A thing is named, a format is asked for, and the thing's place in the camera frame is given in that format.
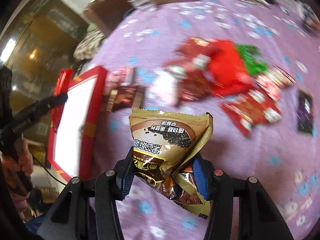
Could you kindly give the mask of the small red candy packet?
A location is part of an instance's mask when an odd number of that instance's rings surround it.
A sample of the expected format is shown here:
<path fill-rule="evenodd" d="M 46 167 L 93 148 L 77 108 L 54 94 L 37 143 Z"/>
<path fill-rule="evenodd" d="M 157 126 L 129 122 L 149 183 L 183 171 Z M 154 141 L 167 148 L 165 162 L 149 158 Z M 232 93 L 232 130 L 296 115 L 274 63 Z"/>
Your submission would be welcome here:
<path fill-rule="evenodd" d="M 144 94 L 144 86 L 120 86 L 111 90 L 106 110 L 114 112 L 122 108 L 141 108 Z"/>

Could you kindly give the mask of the green snack packet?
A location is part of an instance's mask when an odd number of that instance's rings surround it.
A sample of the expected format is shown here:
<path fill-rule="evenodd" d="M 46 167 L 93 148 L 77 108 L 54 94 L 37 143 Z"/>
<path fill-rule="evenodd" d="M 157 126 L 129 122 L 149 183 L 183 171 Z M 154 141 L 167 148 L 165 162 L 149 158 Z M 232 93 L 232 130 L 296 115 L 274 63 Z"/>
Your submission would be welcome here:
<path fill-rule="evenodd" d="M 263 60 L 259 49 L 256 46 L 236 44 L 236 49 L 242 58 L 250 76 L 259 75 L 267 70 L 268 65 Z"/>

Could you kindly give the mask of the dark red snack packet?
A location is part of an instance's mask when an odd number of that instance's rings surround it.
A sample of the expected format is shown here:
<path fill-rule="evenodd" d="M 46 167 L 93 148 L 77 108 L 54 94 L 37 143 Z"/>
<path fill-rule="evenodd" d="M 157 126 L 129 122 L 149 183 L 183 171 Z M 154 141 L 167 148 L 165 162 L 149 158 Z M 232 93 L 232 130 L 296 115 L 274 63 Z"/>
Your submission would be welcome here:
<path fill-rule="evenodd" d="M 196 36 L 186 38 L 174 50 L 175 57 L 161 65 L 151 93 L 171 106 L 204 98 L 210 94 L 211 86 L 205 71 L 217 52 L 212 41 Z"/>

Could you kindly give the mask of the purple floral tablecloth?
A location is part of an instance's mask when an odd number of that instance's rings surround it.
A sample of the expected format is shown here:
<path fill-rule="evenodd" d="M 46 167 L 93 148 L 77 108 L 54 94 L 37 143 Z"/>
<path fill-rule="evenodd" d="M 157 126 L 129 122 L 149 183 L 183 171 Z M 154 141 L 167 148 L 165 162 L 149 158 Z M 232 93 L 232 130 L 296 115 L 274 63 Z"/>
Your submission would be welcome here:
<path fill-rule="evenodd" d="M 209 96 L 178 112 L 214 118 L 214 133 L 201 151 L 216 168 L 235 178 L 256 176 L 278 206 L 294 239 L 304 239 L 319 219 L 319 34 L 308 34 L 295 15 L 277 6 L 239 0 L 199 0 L 137 10 L 105 40 L 92 64 L 109 72 L 130 66 L 151 87 L 161 65 L 188 36 L 252 44 L 270 65 L 290 73 L 294 86 L 280 94 L 282 118 L 255 126 L 244 137 Z M 313 134 L 299 132 L 298 91 L 313 97 Z"/>

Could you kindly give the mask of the gold brown sesame snack packet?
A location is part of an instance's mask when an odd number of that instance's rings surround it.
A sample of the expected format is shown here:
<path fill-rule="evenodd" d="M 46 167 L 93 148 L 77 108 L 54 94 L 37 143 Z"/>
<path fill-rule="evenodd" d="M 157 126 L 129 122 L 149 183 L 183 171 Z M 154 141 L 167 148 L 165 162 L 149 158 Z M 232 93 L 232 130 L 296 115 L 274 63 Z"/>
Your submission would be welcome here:
<path fill-rule="evenodd" d="M 201 218 L 211 202 L 193 166 L 213 134 L 213 117 L 133 109 L 129 117 L 134 174 L 158 193 Z"/>

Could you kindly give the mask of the plain red snack packet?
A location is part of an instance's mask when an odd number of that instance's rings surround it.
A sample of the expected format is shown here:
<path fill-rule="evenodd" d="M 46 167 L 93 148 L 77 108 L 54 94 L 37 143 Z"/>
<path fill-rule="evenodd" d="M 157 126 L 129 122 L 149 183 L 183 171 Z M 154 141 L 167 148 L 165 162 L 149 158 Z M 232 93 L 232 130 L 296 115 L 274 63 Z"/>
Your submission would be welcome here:
<path fill-rule="evenodd" d="M 253 86 L 246 66 L 236 45 L 230 40 L 215 40 L 217 51 L 208 64 L 208 72 L 213 77 L 212 96 L 226 97 L 248 91 Z"/>

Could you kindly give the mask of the dark purple snack packet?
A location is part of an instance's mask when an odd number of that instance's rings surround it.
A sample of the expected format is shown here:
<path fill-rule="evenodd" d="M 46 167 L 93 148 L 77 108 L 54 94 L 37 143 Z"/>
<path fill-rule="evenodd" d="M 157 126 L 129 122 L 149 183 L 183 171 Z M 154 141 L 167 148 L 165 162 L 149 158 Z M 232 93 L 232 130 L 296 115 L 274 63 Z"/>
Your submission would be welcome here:
<path fill-rule="evenodd" d="M 313 134 L 313 97 L 304 90 L 298 91 L 297 117 L 299 132 Z"/>

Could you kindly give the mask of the red tray box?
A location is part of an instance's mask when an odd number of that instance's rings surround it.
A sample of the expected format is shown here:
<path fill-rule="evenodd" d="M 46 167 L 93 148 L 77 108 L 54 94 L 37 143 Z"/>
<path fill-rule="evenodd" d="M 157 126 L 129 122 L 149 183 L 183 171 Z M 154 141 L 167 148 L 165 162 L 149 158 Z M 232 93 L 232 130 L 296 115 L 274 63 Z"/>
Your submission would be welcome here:
<path fill-rule="evenodd" d="M 66 181 L 89 179 L 100 106 L 107 70 L 96 66 L 75 78 L 72 70 L 61 72 L 54 94 L 66 93 L 64 105 L 52 114 L 47 159 Z"/>

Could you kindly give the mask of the red white patterned snack packet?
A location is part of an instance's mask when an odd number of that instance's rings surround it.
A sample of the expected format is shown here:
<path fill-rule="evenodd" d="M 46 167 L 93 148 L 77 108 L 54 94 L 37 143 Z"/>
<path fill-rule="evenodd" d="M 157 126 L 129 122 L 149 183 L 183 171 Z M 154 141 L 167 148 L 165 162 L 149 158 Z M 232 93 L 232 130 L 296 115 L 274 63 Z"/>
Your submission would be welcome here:
<path fill-rule="evenodd" d="M 296 83 L 288 72 L 276 65 L 257 75 L 255 81 L 274 101 L 279 100 L 281 89 Z"/>

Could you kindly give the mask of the red floral snack packet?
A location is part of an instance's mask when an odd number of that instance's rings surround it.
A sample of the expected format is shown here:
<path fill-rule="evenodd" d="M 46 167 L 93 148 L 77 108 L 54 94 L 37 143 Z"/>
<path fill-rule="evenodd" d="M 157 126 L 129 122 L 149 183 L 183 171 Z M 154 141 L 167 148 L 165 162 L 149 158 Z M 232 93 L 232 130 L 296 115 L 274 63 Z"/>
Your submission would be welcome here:
<path fill-rule="evenodd" d="M 246 137 L 255 125 L 271 124 L 281 119 L 275 101 L 260 88 L 251 88 L 233 100 L 221 103 L 220 107 Z"/>

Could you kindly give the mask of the pink snack packet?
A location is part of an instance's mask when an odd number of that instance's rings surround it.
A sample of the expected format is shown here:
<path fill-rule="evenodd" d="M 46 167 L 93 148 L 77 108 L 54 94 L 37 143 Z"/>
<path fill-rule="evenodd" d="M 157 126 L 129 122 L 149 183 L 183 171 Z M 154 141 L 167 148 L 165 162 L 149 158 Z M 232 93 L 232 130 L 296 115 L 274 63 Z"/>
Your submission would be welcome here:
<path fill-rule="evenodd" d="M 135 82 L 136 69 L 135 67 L 121 67 L 107 75 L 105 81 L 104 94 L 108 95 L 113 89 L 118 87 L 130 86 Z"/>

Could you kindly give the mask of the dark wooden cabinet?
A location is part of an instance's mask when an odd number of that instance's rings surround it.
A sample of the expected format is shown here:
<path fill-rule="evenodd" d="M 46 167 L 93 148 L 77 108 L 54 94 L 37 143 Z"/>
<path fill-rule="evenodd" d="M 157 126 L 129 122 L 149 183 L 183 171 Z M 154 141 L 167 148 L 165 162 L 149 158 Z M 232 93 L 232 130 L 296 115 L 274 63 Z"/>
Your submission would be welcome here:
<path fill-rule="evenodd" d="M 61 0 L 30 0 L 1 38 L 1 64 L 12 70 L 14 114 L 53 93 L 60 71 L 74 72 L 74 51 L 88 24 Z"/>

